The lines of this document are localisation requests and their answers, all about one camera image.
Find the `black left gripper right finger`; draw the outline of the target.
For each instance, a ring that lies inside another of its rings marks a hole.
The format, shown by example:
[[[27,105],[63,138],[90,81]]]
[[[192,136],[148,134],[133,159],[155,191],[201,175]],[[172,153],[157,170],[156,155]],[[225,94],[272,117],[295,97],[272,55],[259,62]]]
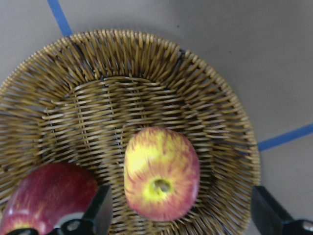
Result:
[[[287,210],[264,186],[254,186],[251,196],[251,219],[262,235],[281,235],[293,221]]]

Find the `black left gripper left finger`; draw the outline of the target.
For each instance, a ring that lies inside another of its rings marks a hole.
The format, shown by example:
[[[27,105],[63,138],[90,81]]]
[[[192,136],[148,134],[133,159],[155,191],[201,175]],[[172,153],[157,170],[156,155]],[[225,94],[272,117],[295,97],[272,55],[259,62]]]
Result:
[[[107,235],[112,217],[112,188],[102,185],[82,217],[87,224],[86,235]]]

